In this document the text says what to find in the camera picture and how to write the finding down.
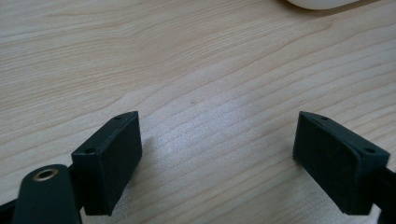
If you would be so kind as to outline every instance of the white plastic object edge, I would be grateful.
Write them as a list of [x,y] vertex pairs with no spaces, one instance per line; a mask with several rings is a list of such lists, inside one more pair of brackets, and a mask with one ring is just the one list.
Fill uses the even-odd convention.
[[305,7],[308,9],[322,10],[333,7],[340,7],[349,3],[357,2],[359,0],[288,0],[298,7]]

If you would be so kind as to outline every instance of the wooden table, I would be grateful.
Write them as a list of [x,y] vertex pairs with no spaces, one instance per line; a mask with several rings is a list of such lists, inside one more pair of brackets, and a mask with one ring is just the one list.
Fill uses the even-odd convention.
[[304,110],[396,169],[395,12],[392,0],[4,0],[0,203],[138,110],[143,158],[113,216],[85,223],[376,223],[377,208],[342,214],[291,152]]

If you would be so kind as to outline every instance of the wood grain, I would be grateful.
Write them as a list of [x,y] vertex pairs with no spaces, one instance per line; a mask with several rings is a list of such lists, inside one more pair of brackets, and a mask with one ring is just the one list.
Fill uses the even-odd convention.
[[376,223],[343,215],[292,158],[298,112],[396,169],[396,2],[0,2],[0,203],[108,119],[138,110],[142,161],[86,223]]

